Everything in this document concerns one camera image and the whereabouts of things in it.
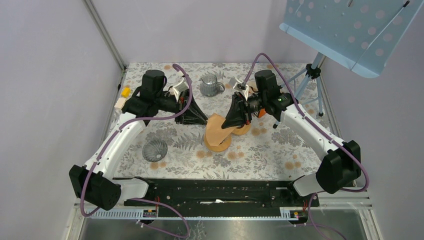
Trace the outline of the floral tablecloth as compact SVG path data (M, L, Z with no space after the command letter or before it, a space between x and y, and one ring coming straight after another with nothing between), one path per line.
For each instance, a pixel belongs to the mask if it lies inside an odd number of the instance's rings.
M196 103L208 117L226 116L234 89L231 79L244 79L251 63L178 63L193 80ZM147 70L161 70L168 78L165 90L176 80L172 63L130 63L123 87L133 91L141 85ZM208 97L200 92L200 77L213 74L225 84L223 93ZM265 115L252 118L244 135L231 135L228 149L212 152L204 145L205 126L176 124L173 119L152 121L130 144L115 171L115 178L177 178L234 180L294 180L318 170L321 161L294 128L279 125ZM143 147L152 140L166 142L165 157L149 162Z

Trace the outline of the beige wooden block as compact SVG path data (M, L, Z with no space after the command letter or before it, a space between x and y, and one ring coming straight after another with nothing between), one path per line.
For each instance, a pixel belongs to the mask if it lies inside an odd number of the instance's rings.
M127 101L127 98L125 97L119 97L114 105L114 108L116 111L121 111L124 107L125 103Z

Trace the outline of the yellow block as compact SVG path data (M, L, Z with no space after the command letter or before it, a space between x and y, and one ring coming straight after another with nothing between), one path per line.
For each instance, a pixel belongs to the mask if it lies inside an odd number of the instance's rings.
M124 87L121 91L121 97L122 98L128 98L131 94L131 89L129 87Z

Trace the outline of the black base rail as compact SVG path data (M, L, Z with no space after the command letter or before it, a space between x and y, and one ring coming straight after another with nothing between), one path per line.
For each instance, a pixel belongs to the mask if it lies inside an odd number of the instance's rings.
M281 208L303 210L318 197L295 197L289 181L147 178L146 200L159 201L184 217L279 217Z

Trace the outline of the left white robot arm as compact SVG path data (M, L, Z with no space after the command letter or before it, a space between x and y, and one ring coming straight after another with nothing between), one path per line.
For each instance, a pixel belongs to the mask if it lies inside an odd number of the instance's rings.
M131 97L118 104L119 117L113 130L93 156L82 166L73 165L70 181L83 216L86 202L109 211L118 203L136 198L148 206L155 200L155 192L137 177L114 180L118 163L131 142L147 128L151 121L174 120L180 125L205 126L208 118L195 102L192 80L179 66L174 67L180 81L164 90L168 79L161 70L147 70Z

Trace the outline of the blue perforated stand tray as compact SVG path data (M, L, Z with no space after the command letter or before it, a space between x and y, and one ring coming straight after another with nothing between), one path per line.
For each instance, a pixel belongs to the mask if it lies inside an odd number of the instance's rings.
M422 0L289 0L280 29L363 78L381 75Z

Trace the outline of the grey glass pitcher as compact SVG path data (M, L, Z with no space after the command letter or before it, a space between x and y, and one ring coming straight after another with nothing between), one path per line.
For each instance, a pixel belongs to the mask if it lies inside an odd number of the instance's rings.
M204 74L200 77L200 93L207 97L213 97L225 91L225 85L218 82L218 78L214 74Z

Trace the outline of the brown paper coffee filter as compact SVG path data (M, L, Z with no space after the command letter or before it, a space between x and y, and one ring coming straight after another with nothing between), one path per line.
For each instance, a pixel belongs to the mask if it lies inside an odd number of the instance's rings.
M235 126L222 128L225 120L223 116L216 113L208 118L204 136L209 145L214 147L220 145L236 128Z

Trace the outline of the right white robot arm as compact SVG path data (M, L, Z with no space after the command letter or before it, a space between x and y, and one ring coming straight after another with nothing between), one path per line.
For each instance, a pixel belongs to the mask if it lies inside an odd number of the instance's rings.
M257 92L249 97L235 92L221 127L243 127L250 124L254 113L264 110L294 130L313 149L321 161L320 166L316 172L301 176L288 185L286 198L291 205L301 205L313 193L334 194L361 176L358 165L361 148L355 141L346 142L320 125L296 98L288 92L281 92L271 70L258 71L254 78Z

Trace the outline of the orange coffee filter box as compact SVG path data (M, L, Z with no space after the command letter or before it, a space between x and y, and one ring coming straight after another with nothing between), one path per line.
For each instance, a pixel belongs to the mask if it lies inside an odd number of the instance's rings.
M260 119L260 118L262 118L264 115L266 115L267 113L266 113L266 111L265 111L265 109L261 109L261 110L259 110L258 112L256 112L255 113L255 116L258 118L258 119Z

